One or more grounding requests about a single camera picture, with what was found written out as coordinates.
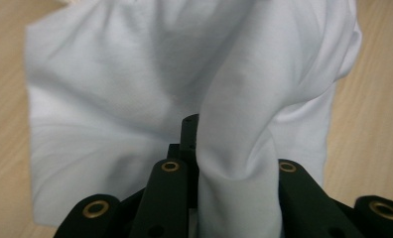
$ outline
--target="wooden table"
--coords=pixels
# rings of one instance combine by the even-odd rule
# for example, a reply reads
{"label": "wooden table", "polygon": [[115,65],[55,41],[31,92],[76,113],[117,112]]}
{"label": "wooden table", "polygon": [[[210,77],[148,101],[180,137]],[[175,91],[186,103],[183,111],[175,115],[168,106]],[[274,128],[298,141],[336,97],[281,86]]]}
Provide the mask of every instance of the wooden table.
{"label": "wooden table", "polygon": [[[0,237],[52,237],[32,219],[28,106],[23,72],[26,25],[62,5],[0,0]],[[353,205],[364,194],[393,199],[393,0],[360,0],[363,48],[334,102],[326,191]]]}

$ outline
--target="black plastic part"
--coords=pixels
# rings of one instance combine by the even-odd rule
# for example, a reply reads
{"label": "black plastic part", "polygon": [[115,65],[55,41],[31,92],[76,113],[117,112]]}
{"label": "black plastic part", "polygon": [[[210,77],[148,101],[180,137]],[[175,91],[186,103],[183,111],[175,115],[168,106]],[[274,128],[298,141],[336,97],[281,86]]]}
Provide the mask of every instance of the black plastic part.
{"label": "black plastic part", "polygon": [[180,152],[181,145],[179,144],[170,144],[169,151],[168,151],[168,159],[178,160],[181,158]]}
{"label": "black plastic part", "polygon": [[118,237],[120,230],[119,200],[111,195],[97,194],[83,199],[69,213],[61,224],[56,238],[112,238]]}
{"label": "black plastic part", "polygon": [[154,165],[130,238],[188,238],[188,168],[181,160]]}
{"label": "black plastic part", "polygon": [[182,121],[180,158],[187,163],[189,168],[189,205],[197,208],[197,184],[199,168],[197,166],[197,123],[198,114],[189,116]]}
{"label": "black plastic part", "polygon": [[287,238],[364,237],[299,164],[280,160],[279,195]]}
{"label": "black plastic part", "polygon": [[373,236],[393,238],[393,201],[380,196],[360,197],[354,211],[368,223],[367,229],[375,231]]}
{"label": "black plastic part", "polygon": [[364,237],[367,238],[377,238],[382,237],[375,230],[374,227],[370,227],[370,224],[367,223],[359,213],[357,213],[354,208],[349,207],[337,200],[333,200],[333,202],[338,206],[338,208],[345,214],[347,219],[355,226],[357,229],[363,234]]}
{"label": "black plastic part", "polygon": [[120,203],[121,237],[128,238],[145,189],[137,191]]}

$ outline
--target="brass insert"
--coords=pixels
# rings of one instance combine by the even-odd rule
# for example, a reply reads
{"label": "brass insert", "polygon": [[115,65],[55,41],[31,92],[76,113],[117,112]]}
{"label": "brass insert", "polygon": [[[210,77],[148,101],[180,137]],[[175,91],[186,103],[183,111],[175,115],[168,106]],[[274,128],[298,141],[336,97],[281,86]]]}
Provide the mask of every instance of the brass insert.
{"label": "brass insert", "polygon": [[89,203],[84,210],[82,211],[82,215],[84,215],[87,218],[96,218],[104,213],[109,209],[109,203],[105,200],[96,200],[91,203]]}
{"label": "brass insert", "polygon": [[393,207],[381,201],[369,202],[369,208],[376,214],[388,219],[393,220]]}
{"label": "brass insert", "polygon": [[176,162],[165,162],[162,164],[162,170],[165,172],[175,172],[179,169],[179,164]]}
{"label": "brass insert", "polygon": [[293,164],[290,164],[288,162],[280,162],[279,166],[280,166],[280,170],[288,173],[293,173],[297,170]]}

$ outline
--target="white t-shirt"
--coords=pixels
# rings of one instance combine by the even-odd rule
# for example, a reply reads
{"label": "white t-shirt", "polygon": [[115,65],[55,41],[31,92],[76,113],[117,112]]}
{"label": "white t-shirt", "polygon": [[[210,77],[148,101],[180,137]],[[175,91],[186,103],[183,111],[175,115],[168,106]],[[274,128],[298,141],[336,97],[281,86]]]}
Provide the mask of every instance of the white t-shirt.
{"label": "white t-shirt", "polygon": [[279,237],[277,159],[322,182],[354,0],[85,0],[28,28],[35,220],[124,199],[199,113],[199,236]]}

